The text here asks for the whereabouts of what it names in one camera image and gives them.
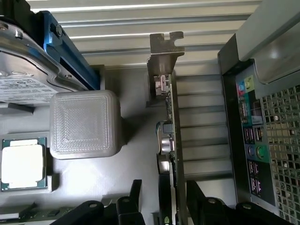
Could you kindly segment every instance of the ventilation grille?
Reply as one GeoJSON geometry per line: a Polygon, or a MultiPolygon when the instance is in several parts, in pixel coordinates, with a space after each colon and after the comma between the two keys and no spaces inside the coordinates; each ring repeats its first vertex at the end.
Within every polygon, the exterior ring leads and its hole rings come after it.
{"type": "Polygon", "coordinates": [[[300,225],[300,85],[262,98],[280,217],[300,225]]]}

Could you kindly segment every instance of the hard drive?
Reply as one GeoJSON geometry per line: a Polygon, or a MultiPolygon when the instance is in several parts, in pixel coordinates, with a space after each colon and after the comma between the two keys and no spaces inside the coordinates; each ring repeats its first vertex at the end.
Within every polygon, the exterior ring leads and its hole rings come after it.
{"type": "Polygon", "coordinates": [[[47,105],[57,92],[100,89],[100,75],[50,12],[3,0],[0,15],[0,102],[47,105]]]}

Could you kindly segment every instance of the screw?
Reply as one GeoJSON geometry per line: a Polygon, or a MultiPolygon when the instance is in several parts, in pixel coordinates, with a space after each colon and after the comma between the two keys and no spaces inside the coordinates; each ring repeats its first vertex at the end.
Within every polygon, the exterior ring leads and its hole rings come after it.
{"type": "Polygon", "coordinates": [[[210,199],[208,200],[208,202],[211,203],[211,204],[215,204],[217,201],[216,201],[215,199],[213,199],[213,198],[210,198],[210,199]]]}
{"type": "Polygon", "coordinates": [[[97,204],[91,204],[89,205],[90,208],[95,208],[97,206],[97,204]]]}
{"type": "Polygon", "coordinates": [[[250,210],[251,209],[251,205],[249,204],[244,204],[243,205],[243,208],[247,209],[247,210],[250,210]]]}
{"type": "Polygon", "coordinates": [[[65,78],[66,78],[66,79],[72,79],[72,75],[66,74],[66,75],[65,75],[65,78]]]}
{"type": "Polygon", "coordinates": [[[56,29],[55,30],[56,30],[56,34],[59,37],[62,37],[62,27],[59,24],[56,25],[56,29]]]}
{"type": "Polygon", "coordinates": [[[21,32],[19,32],[19,31],[15,31],[15,38],[17,38],[17,39],[23,39],[23,34],[21,33],[21,32]]]}
{"type": "Polygon", "coordinates": [[[8,25],[6,23],[0,23],[0,30],[8,30],[8,25]]]}

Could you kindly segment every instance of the gray plastic box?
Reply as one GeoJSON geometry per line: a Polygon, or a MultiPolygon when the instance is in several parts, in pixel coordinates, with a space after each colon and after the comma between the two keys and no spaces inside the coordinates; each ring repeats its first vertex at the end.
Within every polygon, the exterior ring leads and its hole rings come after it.
{"type": "Polygon", "coordinates": [[[57,159],[110,157],[123,144],[120,102],[108,90],[65,92],[50,102],[50,152],[57,159]]]}

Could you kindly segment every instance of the hard drive label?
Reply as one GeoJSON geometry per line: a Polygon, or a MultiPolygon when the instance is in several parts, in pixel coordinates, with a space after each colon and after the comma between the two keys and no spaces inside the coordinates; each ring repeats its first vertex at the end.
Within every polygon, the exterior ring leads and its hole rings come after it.
{"type": "Polygon", "coordinates": [[[49,103],[57,93],[33,78],[14,78],[0,80],[0,101],[19,105],[49,103]]]}

